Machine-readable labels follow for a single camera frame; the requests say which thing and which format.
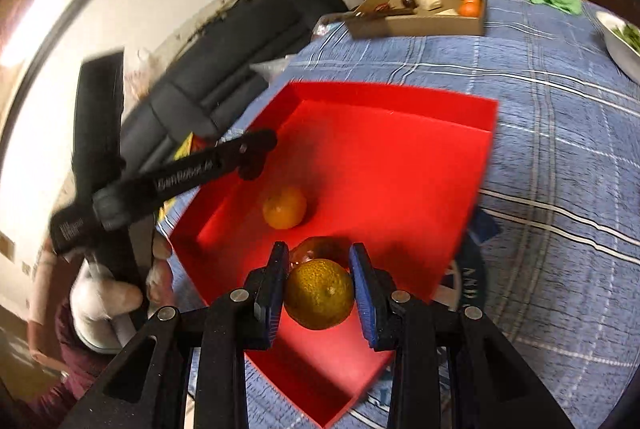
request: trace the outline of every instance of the metal bolt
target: metal bolt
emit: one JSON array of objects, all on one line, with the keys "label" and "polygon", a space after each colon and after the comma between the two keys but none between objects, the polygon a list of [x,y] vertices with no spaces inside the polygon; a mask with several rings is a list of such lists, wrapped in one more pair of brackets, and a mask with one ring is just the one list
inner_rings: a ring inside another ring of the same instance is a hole
[{"label": "metal bolt", "polygon": [[229,294],[231,301],[234,303],[241,303],[242,301],[246,301],[249,299],[249,292],[247,292],[244,288],[238,288]]},{"label": "metal bolt", "polygon": [[482,310],[480,310],[477,306],[467,306],[465,308],[465,316],[469,317],[469,319],[477,321],[482,317]]},{"label": "metal bolt", "polygon": [[396,290],[391,294],[391,299],[393,299],[396,303],[406,303],[411,299],[411,294],[409,294],[409,292],[405,292],[404,290]]},{"label": "metal bolt", "polygon": [[158,311],[158,319],[161,321],[168,321],[175,317],[175,308],[173,306],[163,306]]}]

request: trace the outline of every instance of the black sofa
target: black sofa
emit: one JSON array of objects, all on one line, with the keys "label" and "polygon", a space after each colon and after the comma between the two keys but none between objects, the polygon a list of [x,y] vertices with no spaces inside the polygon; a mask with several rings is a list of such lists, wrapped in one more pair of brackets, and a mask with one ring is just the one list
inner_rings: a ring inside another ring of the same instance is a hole
[{"label": "black sofa", "polygon": [[172,159],[193,132],[219,139],[268,83],[249,64],[306,46],[323,14],[342,0],[239,0],[202,29],[122,125],[124,176]]}]

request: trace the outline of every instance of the blue fabric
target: blue fabric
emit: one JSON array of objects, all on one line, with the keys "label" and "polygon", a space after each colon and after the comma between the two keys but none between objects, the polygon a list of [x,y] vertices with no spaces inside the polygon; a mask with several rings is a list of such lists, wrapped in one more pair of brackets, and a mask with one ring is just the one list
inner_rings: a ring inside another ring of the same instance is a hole
[{"label": "blue fabric", "polygon": [[[528,0],[487,3],[485,37],[355,41],[337,28],[305,48],[229,135],[289,80],[407,84],[500,101],[479,200],[502,228],[483,247],[486,312],[574,425],[596,428],[638,367],[640,91],[609,58],[596,5],[570,16]],[[172,265],[180,306],[196,306]],[[246,370],[252,429],[314,427]],[[384,427],[389,394],[387,373],[336,427]]]}]

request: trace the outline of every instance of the white bowl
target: white bowl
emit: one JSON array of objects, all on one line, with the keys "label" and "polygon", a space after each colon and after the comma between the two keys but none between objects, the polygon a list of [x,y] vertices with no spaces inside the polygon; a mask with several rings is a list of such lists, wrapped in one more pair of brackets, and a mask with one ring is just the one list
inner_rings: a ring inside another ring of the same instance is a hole
[{"label": "white bowl", "polygon": [[626,25],[625,21],[601,11],[596,12],[596,18],[602,25],[604,42],[607,44],[609,55],[631,80],[640,85],[640,54],[613,33],[615,28],[622,30]]}]

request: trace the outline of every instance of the hand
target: hand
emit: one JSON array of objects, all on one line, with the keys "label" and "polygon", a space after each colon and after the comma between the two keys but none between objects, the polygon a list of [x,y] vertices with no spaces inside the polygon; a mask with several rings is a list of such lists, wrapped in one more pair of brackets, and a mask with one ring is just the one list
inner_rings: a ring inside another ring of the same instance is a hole
[{"label": "hand", "polygon": [[[173,273],[167,262],[172,254],[171,244],[157,231],[153,254],[154,262],[146,277],[149,316],[161,306],[174,305]],[[76,333],[88,348],[99,353],[116,353],[122,347],[109,321],[136,310],[142,299],[142,292],[135,285],[108,278],[94,279],[85,260],[70,294]]]}]

